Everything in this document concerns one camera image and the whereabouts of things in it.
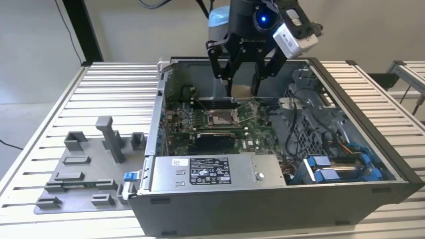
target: sticker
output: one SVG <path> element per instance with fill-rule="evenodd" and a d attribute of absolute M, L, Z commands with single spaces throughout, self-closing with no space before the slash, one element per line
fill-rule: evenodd
<path fill-rule="evenodd" d="M 189 159 L 188 158 L 173 158 L 172 166 L 188 166 Z"/>
<path fill-rule="evenodd" d="M 191 158 L 192 185 L 231 183 L 231 167 L 228 158 Z"/>

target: side panel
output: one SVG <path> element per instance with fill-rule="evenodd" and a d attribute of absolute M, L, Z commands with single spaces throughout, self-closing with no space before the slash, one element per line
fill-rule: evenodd
<path fill-rule="evenodd" d="M 373 145 L 380 150 L 381 154 L 384 155 L 385 159 L 396 169 L 400 176 L 404 178 L 404 180 L 411 182 L 407 191 L 399 195 L 397 203 L 400 203 L 424 186 L 424 182 L 412 170 L 405 160 L 401 158 L 399 152 L 395 150 L 393 146 L 383 136 L 379 129 L 375 127 L 367 115 L 360 110 L 349 95 L 345 93 L 343 87 L 337 83 L 336 79 L 332 77 L 331 73 L 327 71 L 320 61 L 316 58 L 311 58 L 311 62 L 315 69 L 319 72 L 319 77 L 323 80 L 327 90 L 331 92 L 332 95 L 335 95 L 337 100 L 341 102 L 340 107 L 345 108 L 348 111 L 347 114 L 351 114 L 351 116 L 355 118 L 355 121 L 360 125 L 361 130 L 365 132 Z"/>
<path fill-rule="evenodd" d="M 355 225 L 404 184 L 140 196 L 129 200 L 148 236 L 195 236 Z"/>

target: wire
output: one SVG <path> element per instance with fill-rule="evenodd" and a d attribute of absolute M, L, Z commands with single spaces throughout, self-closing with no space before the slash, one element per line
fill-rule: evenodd
<path fill-rule="evenodd" d="M 405 92 L 404 96 L 401 97 L 400 104 L 404 102 L 404 99 L 405 99 L 407 94 L 408 94 L 408 92 L 409 92 L 409 90 L 411 90 L 411 87 L 412 87 L 412 86 L 408 87 L 407 92 Z"/>
<path fill-rule="evenodd" d="M 415 115 L 415 114 L 417 113 L 419 108 L 420 108 L 420 105 L 415 106 L 415 109 L 413 109 L 413 113 L 412 113 L 412 115 Z"/>
<path fill-rule="evenodd" d="M 201 8 L 201 10 L 203 10 L 203 13 L 204 13 L 207 19 L 209 19 L 209 15 L 211 15 L 211 14 L 209 14 L 209 12 L 208 12 L 208 10 L 207 10 L 204 1 L 203 1 L 203 0 L 195 0 L 195 1 L 199 3 L 200 8 Z"/>
<path fill-rule="evenodd" d="M 349 144 L 347 144 L 345 145 L 345 147 L 357 147 L 357 148 L 360 148 L 365 153 L 367 153 L 367 155 L 368 155 L 368 157 L 372 159 L 372 154 L 371 154 L 371 151 L 365 148 L 365 147 L 363 147 L 360 144 L 357 144 L 357 143 L 349 143 Z"/>
<path fill-rule="evenodd" d="M 67 22 L 66 22 L 66 19 L 64 19 L 64 15 L 62 14 L 62 11 L 60 11 L 60 7 L 59 7 L 59 4 L 58 4 L 58 0 L 55 0 L 55 3 L 56 3 L 56 7 L 58 7 L 58 11 L 59 11 L 59 14 L 60 14 L 62 21 L 63 21 L 63 23 L 64 23 L 64 25 L 66 25 L 66 28 L 67 28 L 67 31 L 68 31 L 68 33 L 70 33 L 70 39 L 71 39 L 71 44 L 72 44 L 72 48 L 74 48 L 75 54 L 76 54 L 78 57 L 79 57 L 80 64 L 83 64 L 82 57 L 80 57 L 80 55 L 79 55 L 78 49 L 75 48 L 75 43 L 74 43 L 74 39 L 72 39 L 72 34 L 71 34 L 71 31 L 70 31 L 70 28 L 68 28 L 68 25 L 67 25 Z"/>
<path fill-rule="evenodd" d="M 291 130 L 289 130 L 289 135 L 288 135 L 288 138 L 287 138 L 287 141 L 285 141 L 285 150 L 287 150 L 287 153 L 289 154 L 289 156 L 292 156 L 292 158 L 295 158 L 296 160 L 299 160 L 299 155 L 296 153 L 292 153 L 289 151 L 289 141 L 291 141 L 291 137 L 293 135 L 293 132 L 295 132 L 295 126 L 297 124 L 297 104 L 296 102 L 293 101 L 293 117 L 292 117 L 292 126 L 291 126 Z"/>
<path fill-rule="evenodd" d="M 155 4 L 155 5 L 148 5 L 148 4 L 145 4 L 141 0 L 137 0 L 139 4 L 140 4 L 143 7 L 145 7 L 147 9 L 151 9 L 151 10 L 160 8 L 161 6 L 164 6 L 165 4 L 168 4 L 171 1 L 172 1 L 172 0 L 163 0 L 161 2 L 159 2 L 159 3 Z"/>
<path fill-rule="evenodd" d="M 0 139 L 0 143 L 3 143 L 6 146 L 10 146 L 10 147 L 12 147 L 12 148 L 24 150 L 22 147 L 18 147 L 18 146 L 15 146 L 15 145 L 12 145 L 12 144 L 6 143 L 2 139 Z"/>

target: white wall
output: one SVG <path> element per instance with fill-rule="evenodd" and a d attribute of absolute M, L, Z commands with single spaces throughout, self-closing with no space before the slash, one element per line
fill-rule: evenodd
<path fill-rule="evenodd" d="M 216 5 L 228 3 L 216 0 Z M 311 20 L 325 26 L 308 56 L 356 60 L 368 71 L 385 71 L 393 60 L 425 59 L 424 0 L 300 3 Z M 136 0 L 88 0 L 87 5 L 107 60 L 205 55 L 207 19 L 193 0 L 175 0 L 157 10 L 144 9 Z"/>
<path fill-rule="evenodd" d="M 136 0 L 86 2 L 106 60 L 205 55 L 207 19 L 195 0 L 173 0 L 157 10 L 144 9 Z M 228 2 L 216 0 L 216 5 Z M 385 71 L 392 60 L 425 59 L 424 0 L 301 4 L 311 19 L 325 26 L 308 56 L 352 59 L 368 71 Z M 0 104 L 54 102 L 78 67 L 54 0 L 2 0 Z"/>
<path fill-rule="evenodd" d="M 79 65 L 55 1 L 2 0 L 0 104 L 56 101 Z"/>

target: metal rack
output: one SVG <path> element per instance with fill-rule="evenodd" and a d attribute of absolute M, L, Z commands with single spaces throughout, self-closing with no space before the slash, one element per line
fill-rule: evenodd
<path fill-rule="evenodd" d="M 357 65 L 323 62 L 409 166 L 425 180 L 425 127 Z M 96 117 L 112 115 L 123 135 L 149 133 L 159 76 L 156 63 L 95 63 L 83 67 L 0 181 L 0 235 L 143 238 L 133 212 L 35 215 L 34 207 L 64 151 L 71 130 L 98 137 Z M 425 188 L 403 203 L 380 207 L 356 226 L 223 235 L 224 238 L 404 238 L 425 234 Z"/>

